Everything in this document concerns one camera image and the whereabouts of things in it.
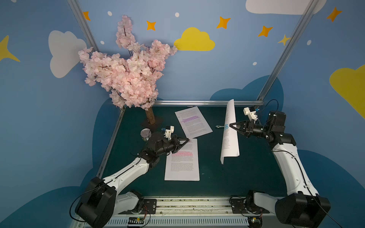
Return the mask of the pink highlighted paper document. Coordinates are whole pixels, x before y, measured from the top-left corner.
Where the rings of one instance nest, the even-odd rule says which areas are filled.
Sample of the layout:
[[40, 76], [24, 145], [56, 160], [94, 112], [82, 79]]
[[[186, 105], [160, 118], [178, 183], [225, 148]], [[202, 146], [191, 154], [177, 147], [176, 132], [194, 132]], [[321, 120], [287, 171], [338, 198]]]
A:
[[181, 150], [166, 158], [165, 181], [199, 181], [198, 141], [190, 140]]

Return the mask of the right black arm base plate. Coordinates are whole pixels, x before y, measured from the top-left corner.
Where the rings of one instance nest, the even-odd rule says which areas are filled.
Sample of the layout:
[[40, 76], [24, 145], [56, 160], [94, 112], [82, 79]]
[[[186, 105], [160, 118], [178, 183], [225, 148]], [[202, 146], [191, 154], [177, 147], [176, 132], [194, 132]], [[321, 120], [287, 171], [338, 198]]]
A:
[[231, 196], [228, 199], [228, 202], [233, 214], [270, 214], [268, 210], [256, 206], [254, 203], [251, 203], [250, 200], [246, 200], [246, 198], [243, 197]]

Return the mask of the blue highlighted paper document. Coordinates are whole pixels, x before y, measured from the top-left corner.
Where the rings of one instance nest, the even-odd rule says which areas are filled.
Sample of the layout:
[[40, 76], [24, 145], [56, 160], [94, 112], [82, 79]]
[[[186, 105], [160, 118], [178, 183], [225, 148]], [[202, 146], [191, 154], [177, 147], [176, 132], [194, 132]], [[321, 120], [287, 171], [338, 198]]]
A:
[[234, 99], [227, 103], [223, 138], [221, 146], [221, 164], [224, 164], [225, 157], [238, 157], [240, 155], [237, 131], [230, 127], [236, 122]]

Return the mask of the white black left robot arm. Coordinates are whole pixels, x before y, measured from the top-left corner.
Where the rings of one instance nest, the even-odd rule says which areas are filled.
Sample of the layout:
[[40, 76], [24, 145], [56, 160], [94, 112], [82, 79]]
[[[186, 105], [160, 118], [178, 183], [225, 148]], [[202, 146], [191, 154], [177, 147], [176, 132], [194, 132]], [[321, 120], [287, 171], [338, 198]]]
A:
[[89, 182], [85, 192], [75, 200], [78, 202], [75, 213], [80, 217], [77, 221], [85, 222], [92, 228], [102, 228], [114, 215], [126, 211], [142, 212], [144, 197], [136, 191], [125, 194], [121, 191], [154, 168], [161, 155], [175, 154], [188, 142], [188, 138], [152, 133], [130, 164], [110, 176], [103, 179], [95, 177]]

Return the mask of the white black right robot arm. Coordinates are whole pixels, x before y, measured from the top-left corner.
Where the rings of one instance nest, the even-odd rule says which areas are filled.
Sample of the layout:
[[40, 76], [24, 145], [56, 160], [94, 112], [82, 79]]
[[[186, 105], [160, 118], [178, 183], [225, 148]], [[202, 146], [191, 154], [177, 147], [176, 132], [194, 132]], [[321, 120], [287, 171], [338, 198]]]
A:
[[319, 195], [300, 161], [297, 144], [291, 134], [285, 133], [286, 114], [269, 112], [265, 125], [256, 123], [256, 112], [245, 108], [247, 121], [231, 123], [229, 127], [238, 133], [267, 140], [281, 173], [285, 179], [287, 196], [278, 198], [263, 192], [249, 191], [244, 200], [245, 211], [261, 215], [268, 211], [279, 222], [291, 226], [317, 228], [328, 215], [331, 204]]

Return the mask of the purple highlighted paper document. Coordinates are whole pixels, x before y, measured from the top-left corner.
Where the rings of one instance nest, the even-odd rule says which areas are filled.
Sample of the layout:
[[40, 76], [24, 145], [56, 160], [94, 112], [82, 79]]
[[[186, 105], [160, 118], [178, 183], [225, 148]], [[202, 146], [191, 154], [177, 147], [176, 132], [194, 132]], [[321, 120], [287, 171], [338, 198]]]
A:
[[213, 132], [198, 107], [177, 111], [175, 115], [186, 138], [193, 139]]

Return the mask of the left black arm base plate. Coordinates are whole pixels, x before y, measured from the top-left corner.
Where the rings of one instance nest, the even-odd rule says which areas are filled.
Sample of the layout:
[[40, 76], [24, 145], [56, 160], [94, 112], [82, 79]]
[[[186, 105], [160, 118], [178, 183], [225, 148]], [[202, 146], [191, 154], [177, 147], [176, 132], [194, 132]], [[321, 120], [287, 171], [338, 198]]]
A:
[[157, 209], [157, 199], [143, 199], [131, 211], [124, 211], [119, 214], [155, 214]]

